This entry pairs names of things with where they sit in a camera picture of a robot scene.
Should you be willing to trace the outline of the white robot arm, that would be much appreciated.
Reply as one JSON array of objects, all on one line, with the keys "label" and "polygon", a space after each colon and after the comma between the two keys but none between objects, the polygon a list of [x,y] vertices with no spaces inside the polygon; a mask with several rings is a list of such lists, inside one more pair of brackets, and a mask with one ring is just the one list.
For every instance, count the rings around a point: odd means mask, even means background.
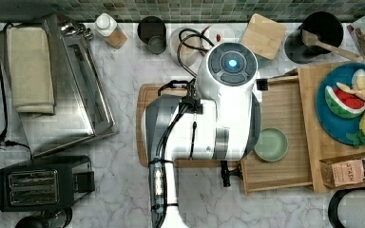
[{"label": "white robot arm", "polygon": [[239,43],[221,43],[203,57],[184,96],[163,94],[144,110],[151,228],[186,228],[179,212],[175,161],[239,161],[260,132],[254,94],[255,54]]}]

